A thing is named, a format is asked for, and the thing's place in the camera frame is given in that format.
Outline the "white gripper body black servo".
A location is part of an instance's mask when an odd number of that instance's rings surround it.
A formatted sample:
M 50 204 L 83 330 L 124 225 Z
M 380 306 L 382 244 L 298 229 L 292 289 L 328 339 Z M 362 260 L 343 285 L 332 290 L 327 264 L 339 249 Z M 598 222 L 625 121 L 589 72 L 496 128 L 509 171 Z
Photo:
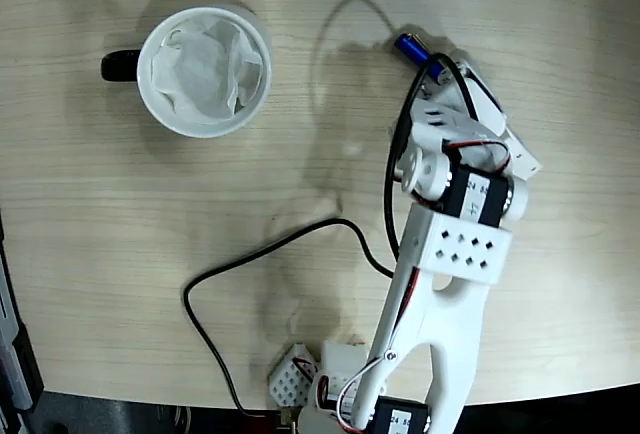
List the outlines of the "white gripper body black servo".
M 457 152 L 465 164 L 488 172 L 506 171 L 510 148 L 479 121 L 431 101 L 415 101 L 410 116 L 410 140 L 416 146 L 427 152 Z

